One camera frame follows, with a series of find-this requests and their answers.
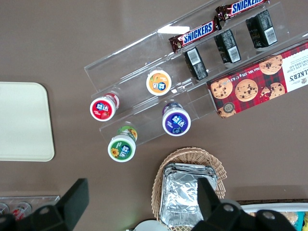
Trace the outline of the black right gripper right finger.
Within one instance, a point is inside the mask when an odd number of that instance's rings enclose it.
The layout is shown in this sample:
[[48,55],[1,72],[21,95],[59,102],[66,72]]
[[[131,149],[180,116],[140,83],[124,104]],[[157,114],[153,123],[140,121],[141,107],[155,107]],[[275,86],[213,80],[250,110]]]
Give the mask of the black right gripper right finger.
[[198,205],[203,216],[193,231],[294,231],[288,219],[273,210],[259,210],[253,217],[233,200],[221,201],[206,178],[198,179]]

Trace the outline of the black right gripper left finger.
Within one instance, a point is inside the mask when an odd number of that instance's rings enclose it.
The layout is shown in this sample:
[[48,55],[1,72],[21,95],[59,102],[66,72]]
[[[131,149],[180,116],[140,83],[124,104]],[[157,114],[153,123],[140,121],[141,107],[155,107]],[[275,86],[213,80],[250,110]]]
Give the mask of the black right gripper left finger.
[[16,220],[12,214],[1,215],[2,231],[72,231],[89,205],[89,184],[79,178],[55,205],[38,208]]

